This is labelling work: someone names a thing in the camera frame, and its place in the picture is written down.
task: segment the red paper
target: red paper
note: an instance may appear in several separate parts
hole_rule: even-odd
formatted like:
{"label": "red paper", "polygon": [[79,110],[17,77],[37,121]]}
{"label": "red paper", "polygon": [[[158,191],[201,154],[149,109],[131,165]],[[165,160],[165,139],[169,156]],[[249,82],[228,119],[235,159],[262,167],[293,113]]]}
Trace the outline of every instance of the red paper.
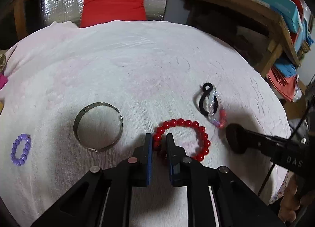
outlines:
{"label": "red paper", "polygon": [[275,66],[272,66],[267,74],[275,89],[289,102],[292,102],[296,86],[296,77],[284,77]]}
{"label": "red paper", "polygon": [[146,21],[143,0],[84,0],[81,28],[114,20]]}

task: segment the blue gripper pad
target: blue gripper pad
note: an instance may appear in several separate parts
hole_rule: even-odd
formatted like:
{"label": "blue gripper pad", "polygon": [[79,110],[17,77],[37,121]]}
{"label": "blue gripper pad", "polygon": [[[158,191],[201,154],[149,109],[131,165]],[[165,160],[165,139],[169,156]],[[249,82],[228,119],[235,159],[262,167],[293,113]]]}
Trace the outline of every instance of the blue gripper pad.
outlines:
{"label": "blue gripper pad", "polygon": [[145,143],[149,142],[148,146],[148,163],[146,165],[146,184],[149,185],[151,181],[151,173],[152,173],[152,135],[145,135]]}

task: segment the black rubber tip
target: black rubber tip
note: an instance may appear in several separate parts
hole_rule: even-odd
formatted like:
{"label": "black rubber tip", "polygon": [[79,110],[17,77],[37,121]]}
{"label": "black rubber tip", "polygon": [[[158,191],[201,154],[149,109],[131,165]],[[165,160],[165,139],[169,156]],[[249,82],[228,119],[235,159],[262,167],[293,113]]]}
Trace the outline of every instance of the black rubber tip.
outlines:
{"label": "black rubber tip", "polygon": [[237,154],[243,154],[247,146],[242,138],[244,128],[239,124],[229,124],[225,130],[227,141],[232,149]]}

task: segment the beaded keychain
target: beaded keychain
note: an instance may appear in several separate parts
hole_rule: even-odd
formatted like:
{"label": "beaded keychain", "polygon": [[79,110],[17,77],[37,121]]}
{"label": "beaded keychain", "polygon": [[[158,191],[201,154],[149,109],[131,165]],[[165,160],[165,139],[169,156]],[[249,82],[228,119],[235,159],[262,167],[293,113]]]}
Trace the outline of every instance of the beaded keychain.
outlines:
{"label": "beaded keychain", "polygon": [[[226,112],[223,107],[221,98],[215,86],[211,83],[205,83],[202,87],[204,94],[199,101],[199,109],[202,115],[209,117],[210,122],[216,128],[223,128],[226,124]],[[204,100],[209,96],[209,112],[204,109]],[[215,113],[219,110],[219,120],[215,118]]]}

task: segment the silver bangle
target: silver bangle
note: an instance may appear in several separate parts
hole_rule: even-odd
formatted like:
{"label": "silver bangle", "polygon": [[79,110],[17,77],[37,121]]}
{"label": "silver bangle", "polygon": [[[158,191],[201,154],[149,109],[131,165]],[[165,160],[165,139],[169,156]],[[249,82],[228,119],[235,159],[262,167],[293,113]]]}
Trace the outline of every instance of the silver bangle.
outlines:
{"label": "silver bangle", "polygon": [[[84,116],[85,113],[87,113],[90,109],[93,109],[95,107],[98,107],[98,106],[107,106],[107,107],[111,107],[113,108],[114,110],[117,111],[117,113],[119,114],[119,117],[120,117],[120,121],[121,121],[121,126],[120,126],[120,130],[119,130],[119,133],[116,137],[116,139],[110,144],[110,145],[107,145],[103,148],[100,148],[100,149],[95,149],[95,148],[89,148],[89,147],[86,147],[84,146],[81,142],[80,142],[80,139],[78,137],[78,126],[79,126],[79,123],[80,123],[80,120],[82,119],[82,117]],[[105,151],[107,149],[109,149],[110,147],[114,146],[118,141],[119,139],[121,138],[122,136],[122,131],[123,131],[123,118],[122,118],[122,115],[120,114],[119,110],[117,108],[115,108],[113,105],[110,105],[108,103],[105,103],[105,102],[95,102],[95,103],[92,103],[88,106],[86,106],[85,108],[83,108],[79,113],[78,115],[76,116],[76,119],[74,120],[74,123],[73,123],[73,132],[74,132],[74,136],[76,137],[76,139],[78,140],[78,142],[86,149],[88,150],[91,150],[91,151],[94,151],[94,152],[101,152],[101,151]]]}

